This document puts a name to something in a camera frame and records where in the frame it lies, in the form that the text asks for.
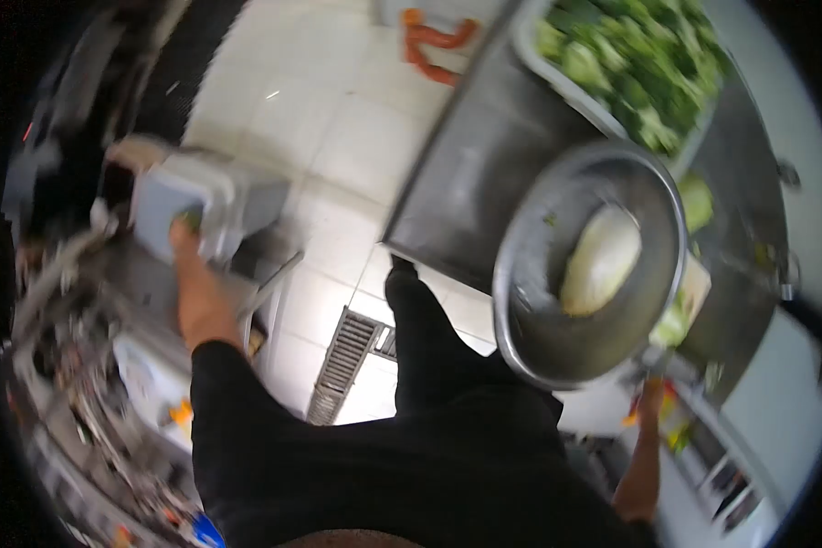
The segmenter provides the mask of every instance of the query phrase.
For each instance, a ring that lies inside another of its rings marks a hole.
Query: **white container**
[[[559,2],[555,3],[554,0],[527,0],[521,6],[515,16],[512,28],[512,43],[515,52],[530,70],[540,75],[551,85],[551,88],[564,99],[566,104],[587,118],[606,137],[627,138],[627,131],[624,126],[615,116],[612,116],[611,112],[582,90],[578,84],[572,82],[569,77],[560,72],[558,67],[542,57],[537,51],[537,22],[548,15],[551,6],[554,4],[559,4]],[[686,135],[682,150],[676,157],[672,159],[662,158],[674,179],[679,180],[690,168],[690,163],[697,155],[703,137],[706,136],[706,129],[712,122],[715,103],[716,98],[713,97],[711,104],[698,114],[696,129],[692,129]]]
[[[171,221],[181,211],[200,208],[199,254],[225,262],[246,236],[277,220],[288,191],[285,177],[212,155],[174,153],[135,182],[134,235],[170,263]]]

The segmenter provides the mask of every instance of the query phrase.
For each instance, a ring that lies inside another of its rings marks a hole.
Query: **orange hose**
[[[405,60],[417,65],[417,69],[423,72],[429,80],[454,86],[457,84],[459,74],[430,63],[427,56],[420,50],[420,44],[441,49],[461,47],[475,34],[479,26],[478,22],[474,19],[464,19],[453,34],[447,34],[424,26],[424,20],[425,15],[422,10],[408,9],[402,12],[401,22],[405,26]]]
[[[462,47],[469,41],[478,29],[478,22],[474,19],[463,19],[457,25],[453,34],[437,31],[436,29],[423,25],[412,25],[406,27],[405,37],[422,42],[429,46],[441,49],[456,49]]]
[[[457,85],[457,77],[459,74],[449,71],[447,68],[438,67],[429,62],[426,55],[420,51],[417,42],[410,38],[405,38],[405,60],[416,65],[417,69],[423,73],[429,80],[443,83],[450,87]]]

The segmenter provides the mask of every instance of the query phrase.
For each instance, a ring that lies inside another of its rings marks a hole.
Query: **white tile floor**
[[[263,378],[300,416],[343,306],[393,323],[383,295],[389,257],[376,241],[451,92],[402,62],[399,32],[373,26],[369,5],[252,0],[213,60],[186,131],[188,144],[292,181],[285,214],[306,257],[289,281]],[[467,57],[440,54],[439,62],[457,70]],[[489,297],[426,268],[421,277],[463,340],[492,352]],[[393,415],[395,382],[395,363],[370,356],[338,422]]]

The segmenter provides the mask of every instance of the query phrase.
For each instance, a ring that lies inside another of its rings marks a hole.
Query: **stainless steel table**
[[[502,15],[429,136],[395,203],[383,242],[490,293],[506,227],[537,174],[570,148],[602,138],[515,55]],[[786,246],[785,213],[764,126],[739,77],[729,79],[691,169],[715,196],[715,218],[694,239],[712,291],[680,353],[699,367],[724,364],[721,404],[764,334],[776,296],[752,267],[754,242]]]

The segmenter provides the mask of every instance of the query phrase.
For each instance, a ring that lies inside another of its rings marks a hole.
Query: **shoe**
[[[398,255],[390,254],[390,262],[393,264],[393,270],[398,272],[409,272],[417,276],[417,267],[413,262]]]

